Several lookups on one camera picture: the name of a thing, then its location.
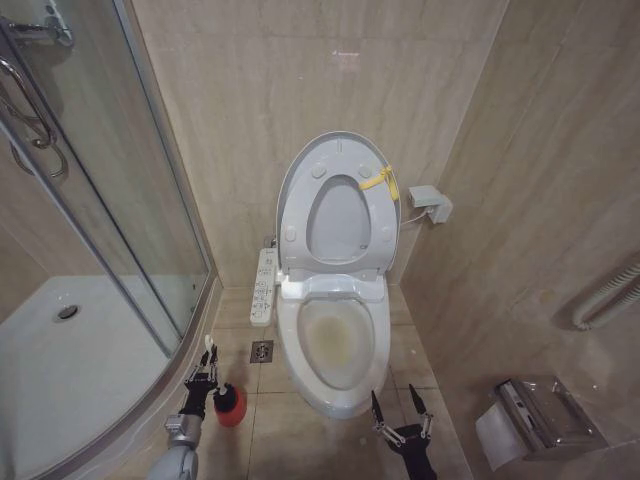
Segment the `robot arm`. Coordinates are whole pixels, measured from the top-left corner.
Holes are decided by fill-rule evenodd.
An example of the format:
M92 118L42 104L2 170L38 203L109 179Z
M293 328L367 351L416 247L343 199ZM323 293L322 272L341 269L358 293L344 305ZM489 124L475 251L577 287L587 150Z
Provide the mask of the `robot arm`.
M411 390L413 405L422 419L422 424L415 423L396 429L389 427L384 423L382 409L376 394L371 392L373 429L384 436L387 445L393 452L402 456L411 480L437 480L438 476L431 468L429 457L427 457L427 447L431 443L431 421L433 415L427 412L424 402L415 388L413 388L413 385L409 384L409 389Z
M209 335L205 343L207 351L184 382L189 392L184 407L177 415L169 415L164 424L169 433L169 450L153 464L147 480L195 480L198 475L196 448L200 442L207 395L218 389L217 348Z

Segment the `bidet control panel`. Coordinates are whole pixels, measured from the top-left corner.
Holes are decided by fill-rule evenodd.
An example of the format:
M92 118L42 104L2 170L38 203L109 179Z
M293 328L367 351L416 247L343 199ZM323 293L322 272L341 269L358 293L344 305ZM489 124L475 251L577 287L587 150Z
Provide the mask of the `bidet control panel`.
M278 250L263 248L258 259L256 284L251 301L251 325L266 327L271 324L271 312L276 293L276 272L278 270Z

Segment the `toilet paper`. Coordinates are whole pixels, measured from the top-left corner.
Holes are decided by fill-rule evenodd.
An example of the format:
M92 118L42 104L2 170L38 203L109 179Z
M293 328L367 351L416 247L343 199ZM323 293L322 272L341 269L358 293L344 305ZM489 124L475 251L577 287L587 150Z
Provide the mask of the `toilet paper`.
M476 432L491 470L494 472L505 463L529 453L529 449L500 403L494 403L476 420Z

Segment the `shower enclosure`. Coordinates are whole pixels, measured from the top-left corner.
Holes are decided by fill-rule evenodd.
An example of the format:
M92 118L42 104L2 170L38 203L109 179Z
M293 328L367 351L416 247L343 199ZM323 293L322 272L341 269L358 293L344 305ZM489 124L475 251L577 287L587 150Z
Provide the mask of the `shower enclosure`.
M0 0L0 16L0 478L14 479L55 472L141 401L216 272L129 3Z

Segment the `toilet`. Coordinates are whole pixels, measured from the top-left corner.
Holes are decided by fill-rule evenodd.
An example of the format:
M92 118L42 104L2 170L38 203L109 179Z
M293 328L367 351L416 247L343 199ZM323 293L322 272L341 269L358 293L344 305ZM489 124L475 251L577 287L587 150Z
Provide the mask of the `toilet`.
M399 219L393 172L358 134L311 141L282 183L277 328L298 391L329 417L367 411L385 383Z

